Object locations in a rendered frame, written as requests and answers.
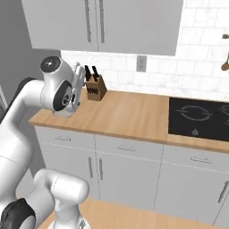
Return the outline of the wooden knife block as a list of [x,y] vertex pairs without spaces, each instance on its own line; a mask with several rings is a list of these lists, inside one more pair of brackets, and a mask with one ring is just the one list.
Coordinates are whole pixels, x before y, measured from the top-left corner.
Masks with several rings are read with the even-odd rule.
[[95,81],[93,77],[86,82],[88,100],[101,101],[107,92],[103,77],[99,76]]

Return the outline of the grey wall socket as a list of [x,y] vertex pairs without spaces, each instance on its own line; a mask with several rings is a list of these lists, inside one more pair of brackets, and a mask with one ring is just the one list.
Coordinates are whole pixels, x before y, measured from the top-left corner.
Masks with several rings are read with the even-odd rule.
[[147,57],[145,55],[137,56],[136,71],[145,72],[147,69]]

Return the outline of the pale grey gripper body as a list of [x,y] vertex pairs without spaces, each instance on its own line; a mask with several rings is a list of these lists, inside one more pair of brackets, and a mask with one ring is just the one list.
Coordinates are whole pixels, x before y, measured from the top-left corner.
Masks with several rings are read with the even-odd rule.
[[62,117],[71,117],[75,111],[76,111],[75,107],[69,106],[69,107],[66,107],[65,109],[63,109],[61,111],[53,112],[53,115],[54,116],[62,116]]

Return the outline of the grey drawer front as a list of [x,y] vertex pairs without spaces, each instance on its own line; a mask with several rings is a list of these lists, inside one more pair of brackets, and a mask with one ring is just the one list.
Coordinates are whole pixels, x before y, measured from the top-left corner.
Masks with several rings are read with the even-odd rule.
[[[212,164],[191,161],[191,157],[207,158]],[[229,173],[229,155],[193,148],[164,146],[163,160],[175,165],[186,165],[195,168],[208,169]]]
[[[36,126],[35,131],[40,142],[62,145],[72,148],[82,148],[86,150],[94,150],[95,142],[94,135],[83,132],[60,130],[55,128],[47,128]],[[71,141],[56,140],[55,137],[70,137]]]
[[[159,160],[163,151],[162,144],[140,140],[128,140],[116,137],[96,135],[95,142],[97,151],[115,154],[119,156],[136,157],[148,160]],[[136,151],[118,149],[118,146],[133,147],[136,148]]]

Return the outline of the grey base cupboard door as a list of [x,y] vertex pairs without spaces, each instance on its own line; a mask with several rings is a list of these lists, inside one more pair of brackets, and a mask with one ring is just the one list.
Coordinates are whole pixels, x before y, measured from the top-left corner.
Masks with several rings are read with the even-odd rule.
[[218,200],[226,181],[226,173],[163,163],[155,210],[212,225],[223,203]]
[[[41,144],[46,168],[79,176],[89,182],[89,195],[98,199],[98,173],[94,151],[50,143]],[[89,175],[89,157],[92,159],[93,178]]]
[[154,209],[160,162],[98,152],[103,161],[103,181],[98,162],[99,197],[131,208]]
[[224,203],[216,217],[214,226],[229,228],[229,192],[227,193]]

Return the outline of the grey fridge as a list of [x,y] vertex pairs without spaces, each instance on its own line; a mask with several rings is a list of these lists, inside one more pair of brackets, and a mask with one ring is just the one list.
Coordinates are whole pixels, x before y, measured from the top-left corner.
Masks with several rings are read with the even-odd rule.
[[[7,104],[10,104],[23,79],[32,77],[43,80],[39,65],[51,55],[60,56],[61,53],[59,50],[32,48],[21,0],[0,0],[0,86]],[[36,107],[29,108],[20,124],[20,131],[32,143],[34,157],[17,188],[18,198],[29,195],[33,188],[33,176],[46,167],[34,126],[29,124],[29,119],[37,111]]]

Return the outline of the wide grey wall cupboard door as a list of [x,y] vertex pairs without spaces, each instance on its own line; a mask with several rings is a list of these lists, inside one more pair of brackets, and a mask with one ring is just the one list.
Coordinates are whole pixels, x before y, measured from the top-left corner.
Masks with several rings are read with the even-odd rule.
[[[109,53],[174,56],[183,0],[103,0],[105,43]],[[98,0],[98,23],[100,14]]]

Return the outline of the narrow grey wall cupboard door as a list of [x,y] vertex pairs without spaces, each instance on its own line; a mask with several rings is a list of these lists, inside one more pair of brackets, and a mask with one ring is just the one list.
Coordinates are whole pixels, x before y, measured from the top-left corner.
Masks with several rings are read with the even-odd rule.
[[97,52],[95,0],[89,0],[91,43],[84,0],[21,0],[33,48]]

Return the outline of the black hob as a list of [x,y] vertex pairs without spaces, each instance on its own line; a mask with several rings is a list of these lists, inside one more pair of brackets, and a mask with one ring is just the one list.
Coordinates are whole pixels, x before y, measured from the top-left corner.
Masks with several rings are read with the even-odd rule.
[[229,142],[229,103],[169,98],[168,133]]

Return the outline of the hanging wooden spoon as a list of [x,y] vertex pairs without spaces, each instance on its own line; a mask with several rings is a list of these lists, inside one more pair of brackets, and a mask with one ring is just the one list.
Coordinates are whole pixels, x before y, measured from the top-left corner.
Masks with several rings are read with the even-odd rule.
[[227,70],[229,70],[229,54],[228,54],[228,56],[227,56],[227,59],[226,59],[225,63],[222,64],[221,70],[222,70],[222,71],[227,71]]

